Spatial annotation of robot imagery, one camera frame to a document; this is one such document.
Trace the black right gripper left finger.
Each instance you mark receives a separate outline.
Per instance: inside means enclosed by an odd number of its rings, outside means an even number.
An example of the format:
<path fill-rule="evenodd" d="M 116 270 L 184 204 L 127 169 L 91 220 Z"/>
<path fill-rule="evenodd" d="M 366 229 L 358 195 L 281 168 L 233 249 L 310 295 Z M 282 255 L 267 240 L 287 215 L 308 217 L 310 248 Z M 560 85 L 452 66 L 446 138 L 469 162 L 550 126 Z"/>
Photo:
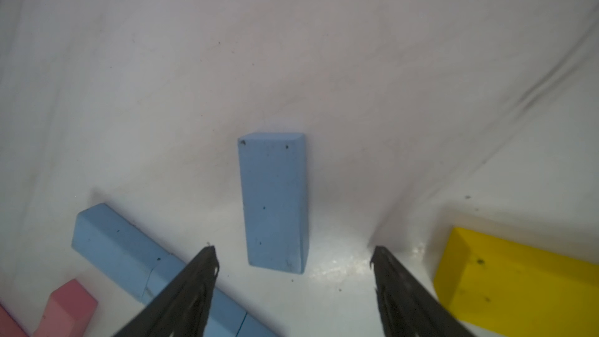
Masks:
<path fill-rule="evenodd" d="M 218 271 L 215 247 L 204 247 L 173 281 L 116 335 L 204 335 Z"/>

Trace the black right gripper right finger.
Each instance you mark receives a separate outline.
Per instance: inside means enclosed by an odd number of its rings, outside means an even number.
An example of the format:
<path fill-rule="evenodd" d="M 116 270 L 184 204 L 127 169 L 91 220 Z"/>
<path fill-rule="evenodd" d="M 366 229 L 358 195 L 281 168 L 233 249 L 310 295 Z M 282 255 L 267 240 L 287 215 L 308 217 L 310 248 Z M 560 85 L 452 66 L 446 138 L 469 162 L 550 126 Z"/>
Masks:
<path fill-rule="evenodd" d="M 386 247 L 374 248 L 370 265 L 386 336 L 474 336 Z"/>

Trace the light blue long block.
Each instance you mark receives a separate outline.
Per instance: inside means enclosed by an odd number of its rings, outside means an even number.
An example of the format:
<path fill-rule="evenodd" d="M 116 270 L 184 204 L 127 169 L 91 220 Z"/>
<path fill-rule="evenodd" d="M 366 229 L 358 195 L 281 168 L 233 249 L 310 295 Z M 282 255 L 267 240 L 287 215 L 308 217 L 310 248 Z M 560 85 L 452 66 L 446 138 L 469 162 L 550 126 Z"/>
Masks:
<path fill-rule="evenodd" d="M 134 299 L 143 302 L 153 270 L 168 252 L 107 204 L 76 217 L 72 248 Z"/>

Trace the pink rectangular block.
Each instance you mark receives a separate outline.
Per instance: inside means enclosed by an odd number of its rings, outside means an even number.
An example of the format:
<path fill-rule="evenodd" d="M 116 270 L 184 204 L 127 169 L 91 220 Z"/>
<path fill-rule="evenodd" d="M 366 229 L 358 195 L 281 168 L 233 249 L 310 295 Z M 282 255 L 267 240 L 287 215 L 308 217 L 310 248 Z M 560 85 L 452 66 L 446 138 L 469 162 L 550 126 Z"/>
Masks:
<path fill-rule="evenodd" d="M 97 307 L 98 301 L 72 279 L 51 293 L 33 336 L 84 336 Z"/>

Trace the small blue cube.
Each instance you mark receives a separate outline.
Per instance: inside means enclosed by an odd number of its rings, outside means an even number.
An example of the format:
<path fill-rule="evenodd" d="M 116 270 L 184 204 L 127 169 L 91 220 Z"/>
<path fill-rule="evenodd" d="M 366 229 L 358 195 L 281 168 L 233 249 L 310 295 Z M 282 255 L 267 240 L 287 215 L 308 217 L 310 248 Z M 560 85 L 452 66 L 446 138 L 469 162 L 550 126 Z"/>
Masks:
<path fill-rule="evenodd" d="M 141 301 L 143 305 L 150 304 L 157 295 L 159 295 L 178 274 L 184 270 L 187 264 L 170 254 L 162 258 L 156 267 L 151 271 L 148 282 L 145 286 Z"/>

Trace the light pink block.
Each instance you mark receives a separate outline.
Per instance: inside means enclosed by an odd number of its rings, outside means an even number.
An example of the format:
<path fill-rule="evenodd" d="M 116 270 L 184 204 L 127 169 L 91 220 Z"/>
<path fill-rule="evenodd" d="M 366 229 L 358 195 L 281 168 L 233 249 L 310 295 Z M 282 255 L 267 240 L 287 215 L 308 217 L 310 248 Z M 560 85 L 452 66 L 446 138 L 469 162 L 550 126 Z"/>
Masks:
<path fill-rule="evenodd" d="M 0 337 L 28 337 L 3 306 L 0 306 Z"/>

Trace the yellow rectangular block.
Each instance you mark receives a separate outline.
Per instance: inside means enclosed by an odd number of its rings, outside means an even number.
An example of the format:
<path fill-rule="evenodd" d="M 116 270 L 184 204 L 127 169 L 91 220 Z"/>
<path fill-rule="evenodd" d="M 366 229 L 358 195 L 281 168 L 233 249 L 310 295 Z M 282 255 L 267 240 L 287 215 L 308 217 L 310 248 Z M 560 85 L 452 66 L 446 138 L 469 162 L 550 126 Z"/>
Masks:
<path fill-rule="evenodd" d="M 505 336 L 596 336 L 598 266 L 452 230 L 433 280 L 455 318 Z"/>

